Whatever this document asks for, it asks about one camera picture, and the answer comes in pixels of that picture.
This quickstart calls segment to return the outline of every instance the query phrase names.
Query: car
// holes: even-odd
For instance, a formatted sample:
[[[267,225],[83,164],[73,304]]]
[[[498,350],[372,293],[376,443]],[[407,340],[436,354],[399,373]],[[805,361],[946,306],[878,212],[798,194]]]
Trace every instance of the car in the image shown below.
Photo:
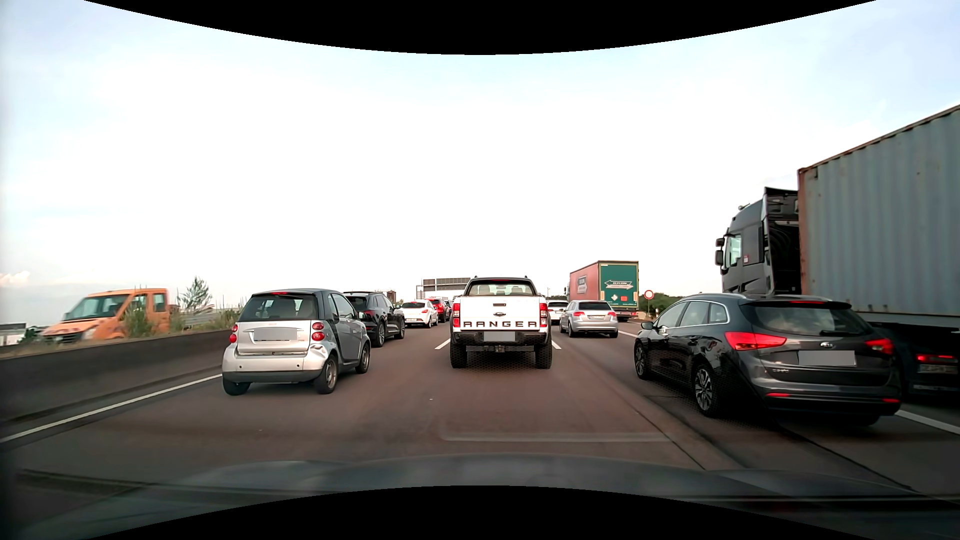
[[[341,373],[370,369],[370,315],[325,288],[258,292],[240,312],[221,366],[224,391],[245,394],[254,382],[313,382],[333,392]]]
[[[450,318],[450,313],[447,311],[446,304],[443,300],[439,298],[428,298],[426,301],[433,304],[433,308],[437,310],[437,317],[440,322],[445,323]]]
[[[367,323],[367,333],[371,335],[374,347],[383,347],[388,337],[403,339],[406,325],[403,311],[396,309],[382,292],[350,291],[344,296],[357,311],[363,311],[371,317]]]
[[[770,412],[827,413],[856,426],[900,409],[894,344],[847,303],[696,294],[640,327],[636,375],[687,385],[707,417],[754,396]]]
[[[423,325],[425,328],[437,326],[439,315],[433,304],[425,300],[415,300],[413,302],[404,302],[400,305],[400,311],[408,324]]]
[[[523,278],[477,278],[453,303],[450,365],[467,367],[468,352],[533,351],[538,369],[553,365],[546,298]]]
[[[560,324],[560,316],[564,313],[570,302],[564,300],[551,300],[546,303],[546,310],[550,313],[550,324]]]
[[[620,321],[616,312],[603,301],[574,300],[560,315],[560,333],[576,337],[581,333],[604,333],[610,337],[620,335]]]

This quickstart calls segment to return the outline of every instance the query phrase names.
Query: rear window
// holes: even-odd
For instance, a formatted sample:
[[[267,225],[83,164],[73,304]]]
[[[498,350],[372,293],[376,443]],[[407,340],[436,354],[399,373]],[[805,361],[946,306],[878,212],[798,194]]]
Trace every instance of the rear window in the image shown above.
[[[347,300],[350,300],[350,303],[353,304],[353,308],[357,311],[363,311],[367,308],[366,296],[347,296]]]
[[[512,280],[474,282],[467,296],[534,296],[530,282]]]
[[[250,298],[239,322],[319,319],[317,297],[312,294],[261,294]]]
[[[610,311],[606,302],[581,302],[578,307],[584,311]]]
[[[743,312],[755,326],[772,331],[799,335],[866,335],[873,332],[873,327],[852,309],[831,305],[746,305]]]

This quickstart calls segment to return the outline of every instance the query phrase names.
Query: blurred license plate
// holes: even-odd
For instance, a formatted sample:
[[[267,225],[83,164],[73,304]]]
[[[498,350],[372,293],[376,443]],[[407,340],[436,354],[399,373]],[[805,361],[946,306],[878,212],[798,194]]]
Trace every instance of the blurred license plate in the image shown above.
[[[483,332],[484,341],[516,341],[515,331],[485,331]]]
[[[853,351],[799,351],[802,366],[856,366]]]
[[[253,341],[297,341],[297,329],[259,328],[253,331]]]

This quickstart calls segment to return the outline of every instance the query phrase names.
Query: orange van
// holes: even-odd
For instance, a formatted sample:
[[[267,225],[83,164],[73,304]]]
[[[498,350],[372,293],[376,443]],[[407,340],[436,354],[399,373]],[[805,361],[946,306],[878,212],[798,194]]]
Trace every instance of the orange van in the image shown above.
[[[132,305],[147,309],[147,318],[159,332],[170,329],[170,293],[163,288],[109,290],[88,295],[63,320],[48,327],[41,334],[48,343],[76,343],[78,341],[117,339],[125,337],[120,316]]]

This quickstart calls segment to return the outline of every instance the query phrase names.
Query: wheel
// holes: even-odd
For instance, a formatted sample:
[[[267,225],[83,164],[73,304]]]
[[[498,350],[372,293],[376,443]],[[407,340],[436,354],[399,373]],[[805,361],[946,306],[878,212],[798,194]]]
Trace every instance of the wheel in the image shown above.
[[[705,363],[698,364],[693,370],[693,397],[704,416],[723,417],[727,395],[726,392],[721,392],[713,370]]]
[[[450,365],[454,369],[467,367],[467,347],[450,344]]]
[[[340,375],[340,369],[337,366],[337,356],[330,355],[324,363],[324,370],[320,376],[313,379],[313,387],[317,389],[318,394],[329,394],[337,386],[338,375]]]
[[[250,389],[249,382],[231,382],[224,379],[224,391],[231,396],[242,396]]]
[[[363,346],[363,352],[360,353],[360,363],[356,367],[356,372],[360,375],[367,373],[370,369],[370,345]]]
[[[376,348],[383,347],[383,344],[387,342],[387,325],[380,323],[376,327],[376,335],[373,337],[372,342]]]
[[[644,380],[652,379],[654,374],[650,371],[650,364],[647,362],[647,355],[643,353],[643,348],[639,345],[634,346],[634,371],[636,376]]]
[[[534,351],[537,356],[537,369],[550,369],[553,365],[553,338],[547,338],[546,345],[537,347]]]

